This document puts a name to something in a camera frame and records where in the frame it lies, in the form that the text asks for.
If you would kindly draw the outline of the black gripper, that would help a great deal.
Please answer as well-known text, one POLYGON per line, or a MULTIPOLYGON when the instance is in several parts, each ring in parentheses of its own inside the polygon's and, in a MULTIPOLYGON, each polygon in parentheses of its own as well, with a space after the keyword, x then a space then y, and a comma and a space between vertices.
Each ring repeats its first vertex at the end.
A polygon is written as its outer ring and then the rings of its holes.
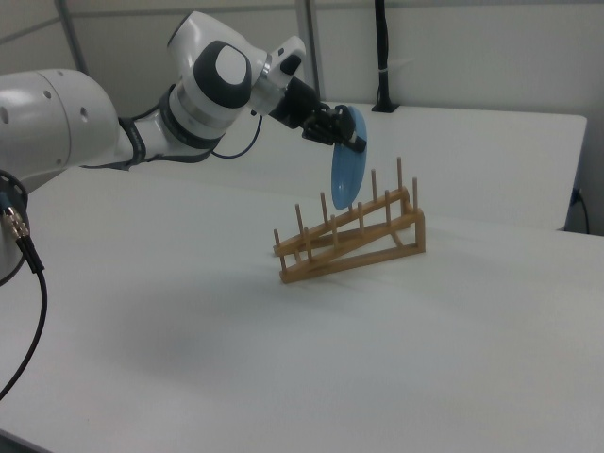
POLYGON ((285 87, 270 116, 288 128, 302 127, 304 139, 325 145, 341 144, 356 153, 366 149, 367 141, 359 135, 349 108, 328 108, 315 89, 296 76, 285 87))

